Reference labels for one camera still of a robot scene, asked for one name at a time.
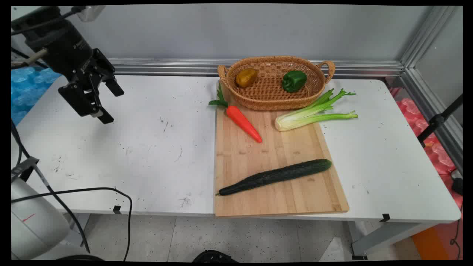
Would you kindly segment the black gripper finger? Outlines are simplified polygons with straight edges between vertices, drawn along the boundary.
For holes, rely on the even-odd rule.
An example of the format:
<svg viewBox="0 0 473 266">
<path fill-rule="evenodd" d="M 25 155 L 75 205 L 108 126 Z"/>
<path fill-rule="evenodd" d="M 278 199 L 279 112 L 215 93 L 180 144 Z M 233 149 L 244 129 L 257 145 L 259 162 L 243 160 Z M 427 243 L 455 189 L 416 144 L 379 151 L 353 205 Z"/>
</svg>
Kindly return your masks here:
<svg viewBox="0 0 473 266">
<path fill-rule="evenodd" d="M 112 123 L 113 117 L 103 108 L 99 99 L 98 84 L 81 85 L 77 82 L 61 86 L 58 93 L 81 117 L 91 116 L 103 124 Z"/>
<path fill-rule="evenodd" d="M 108 89 L 112 92 L 113 96 L 119 97 L 125 94 L 123 89 L 120 87 L 118 84 L 117 80 L 115 78 L 113 79 L 106 79 L 105 80 L 105 85 L 108 87 Z"/>
</svg>

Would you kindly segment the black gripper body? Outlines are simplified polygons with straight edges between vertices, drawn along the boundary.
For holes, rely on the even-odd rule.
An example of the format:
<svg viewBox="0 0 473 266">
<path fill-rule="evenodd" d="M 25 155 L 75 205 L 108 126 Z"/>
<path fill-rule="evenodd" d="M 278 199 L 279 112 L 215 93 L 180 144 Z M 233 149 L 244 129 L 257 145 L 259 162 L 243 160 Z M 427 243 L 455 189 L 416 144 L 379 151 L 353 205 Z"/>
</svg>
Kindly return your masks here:
<svg viewBox="0 0 473 266">
<path fill-rule="evenodd" d="M 92 48 L 69 20 L 27 20 L 27 46 L 46 50 L 43 60 L 68 81 L 81 85 L 105 83 L 115 68 L 97 48 Z"/>
</svg>

